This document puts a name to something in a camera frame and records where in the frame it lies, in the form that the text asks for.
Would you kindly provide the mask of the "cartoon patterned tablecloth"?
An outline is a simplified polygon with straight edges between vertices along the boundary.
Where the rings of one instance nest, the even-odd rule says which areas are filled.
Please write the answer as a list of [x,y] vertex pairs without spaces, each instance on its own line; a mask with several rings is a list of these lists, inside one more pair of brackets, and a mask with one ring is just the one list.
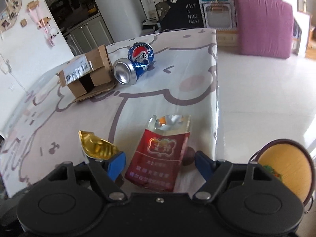
[[218,129],[216,31],[196,28],[142,36],[153,65],[132,86],[76,102],[45,73],[18,103],[5,126],[1,177],[9,197],[41,180],[62,162],[85,160],[79,131],[93,132],[131,160],[152,116],[189,115],[188,150],[216,156]]

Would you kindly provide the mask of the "red foil snack bag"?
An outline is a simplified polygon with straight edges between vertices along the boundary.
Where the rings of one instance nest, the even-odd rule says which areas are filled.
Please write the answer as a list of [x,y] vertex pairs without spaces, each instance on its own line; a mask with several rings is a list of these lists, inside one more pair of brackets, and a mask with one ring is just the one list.
[[149,190],[173,192],[191,131],[190,115],[153,115],[125,173]]

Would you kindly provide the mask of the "black chalkboard sign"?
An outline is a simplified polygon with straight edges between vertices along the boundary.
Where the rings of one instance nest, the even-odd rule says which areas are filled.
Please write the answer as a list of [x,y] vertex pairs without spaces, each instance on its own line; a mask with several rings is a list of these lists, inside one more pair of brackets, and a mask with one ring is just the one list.
[[199,0],[166,0],[156,11],[162,31],[204,27]]

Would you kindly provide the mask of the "blue Pepsi can upright-crushed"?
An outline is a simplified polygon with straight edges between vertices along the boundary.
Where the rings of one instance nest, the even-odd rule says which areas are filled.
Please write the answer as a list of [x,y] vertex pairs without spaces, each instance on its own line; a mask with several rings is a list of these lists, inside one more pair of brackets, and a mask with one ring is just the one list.
[[113,74],[120,84],[134,85],[152,65],[153,62],[146,64],[127,58],[121,58],[114,62]]

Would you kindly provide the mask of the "gold foil wrapper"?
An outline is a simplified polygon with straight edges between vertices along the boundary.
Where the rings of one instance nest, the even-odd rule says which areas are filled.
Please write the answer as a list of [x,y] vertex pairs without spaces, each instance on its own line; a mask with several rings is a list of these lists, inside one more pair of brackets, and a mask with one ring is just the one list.
[[107,161],[120,152],[117,146],[93,132],[79,131],[78,136],[86,163],[95,160]]

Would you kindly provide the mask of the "grey kitchen cabinet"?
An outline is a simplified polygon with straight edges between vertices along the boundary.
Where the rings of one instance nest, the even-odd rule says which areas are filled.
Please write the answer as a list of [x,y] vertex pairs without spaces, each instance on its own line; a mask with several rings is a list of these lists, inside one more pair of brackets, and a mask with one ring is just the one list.
[[70,28],[63,35],[74,56],[114,42],[99,13]]

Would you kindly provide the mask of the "brown cardboard box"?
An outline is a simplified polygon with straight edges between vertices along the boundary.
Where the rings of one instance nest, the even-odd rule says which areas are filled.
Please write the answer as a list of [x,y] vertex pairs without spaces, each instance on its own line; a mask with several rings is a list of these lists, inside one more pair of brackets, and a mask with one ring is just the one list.
[[75,96],[74,103],[106,93],[116,86],[105,45],[78,55],[63,66],[59,73],[60,84],[70,89]]

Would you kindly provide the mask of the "pink cushion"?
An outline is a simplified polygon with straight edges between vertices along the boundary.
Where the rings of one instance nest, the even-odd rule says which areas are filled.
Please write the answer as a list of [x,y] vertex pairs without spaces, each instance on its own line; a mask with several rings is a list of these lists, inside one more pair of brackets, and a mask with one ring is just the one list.
[[235,0],[242,55],[288,59],[293,35],[292,6],[282,0]]

